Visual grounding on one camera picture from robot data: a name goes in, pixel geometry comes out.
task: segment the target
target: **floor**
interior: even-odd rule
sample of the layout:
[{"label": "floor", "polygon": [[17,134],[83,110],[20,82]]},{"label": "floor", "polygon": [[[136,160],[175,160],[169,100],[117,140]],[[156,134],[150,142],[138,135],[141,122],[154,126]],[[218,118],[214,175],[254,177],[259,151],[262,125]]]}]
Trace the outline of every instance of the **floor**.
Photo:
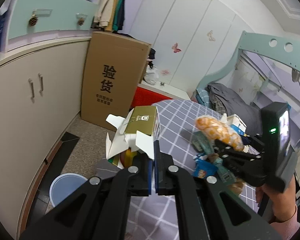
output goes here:
[{"label": "floor", "polygon": [[27,226],[53,208],[49,189],[57,176],[64,173],[77,173],[87,179],[95,176],[96,164],[105,157],[107,132],[110,139],[113,139],[115,133],[111,130],[86,122],[79,116],[73,121],[62,137],[62,145],[40,183],[30,209]]}]

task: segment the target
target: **circular hole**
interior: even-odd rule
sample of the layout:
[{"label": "circular hole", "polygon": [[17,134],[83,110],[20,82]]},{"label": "circular hole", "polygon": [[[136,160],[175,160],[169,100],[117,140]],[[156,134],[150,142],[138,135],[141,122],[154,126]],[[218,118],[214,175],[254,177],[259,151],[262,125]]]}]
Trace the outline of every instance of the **circular hole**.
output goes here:
[{"label": "circular hole", "polygon": [[278,44],[278,42],[276,39],[272,39],[271,41],[269,41],[269,46],[272,48],[277,46],[277,44]]},{"label": "circular hole", "polygon": [[286,52],[292,52],[292,51],[293,51],[293,45],[292,45],[290,42],[288,42],[288,43],[284,46],[284,50],[285,50]]}]

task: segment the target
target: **red fabric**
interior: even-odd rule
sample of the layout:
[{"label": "red fabric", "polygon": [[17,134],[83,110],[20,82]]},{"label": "red fabric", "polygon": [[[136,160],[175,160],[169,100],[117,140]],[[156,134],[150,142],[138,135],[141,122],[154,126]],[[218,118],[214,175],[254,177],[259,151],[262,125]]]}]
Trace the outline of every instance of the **red fabric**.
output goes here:
[{"label": "red fabric", "polygon": [[131,103],[131,108],[134,108],[136,106],[150,106],[154,103],[158,103],[166,99],[172,98],[160,95],[156,92],[152,92],[141,87],[137,87],[136,93]]}]

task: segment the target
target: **mint green drawer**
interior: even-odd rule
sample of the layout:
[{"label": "mint green drawer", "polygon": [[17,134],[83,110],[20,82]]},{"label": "mint green drawer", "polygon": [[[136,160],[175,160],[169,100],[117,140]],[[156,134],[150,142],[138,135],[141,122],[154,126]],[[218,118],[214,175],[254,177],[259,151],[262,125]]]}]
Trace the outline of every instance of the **mint green drawer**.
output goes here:
[{"label": "mint green drawer", "polygon": [[[86,0],[17,0],[11,15],[8,39],[44,31],[89,30],[97,7],[97,4]],[[35,26],[29,26],[28,21],[34,10],[37,10],[38,22]],[[79,26],[77,22],[81,15],[85,22]]]}]

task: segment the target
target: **forearm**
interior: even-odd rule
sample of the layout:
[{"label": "forearm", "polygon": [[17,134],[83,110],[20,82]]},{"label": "forearm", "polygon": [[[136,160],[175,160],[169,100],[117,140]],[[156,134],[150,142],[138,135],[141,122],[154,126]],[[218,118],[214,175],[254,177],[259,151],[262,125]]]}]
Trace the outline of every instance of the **forearm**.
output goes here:
[{"label": "forearm", "polygon": [[289,240],[300,227],[300,223],[297,221],[297,211],[298,208],[296,206],[296,211],[292,218],[282,223],[274,222],[270,224],[281,235],[283,240]]}]

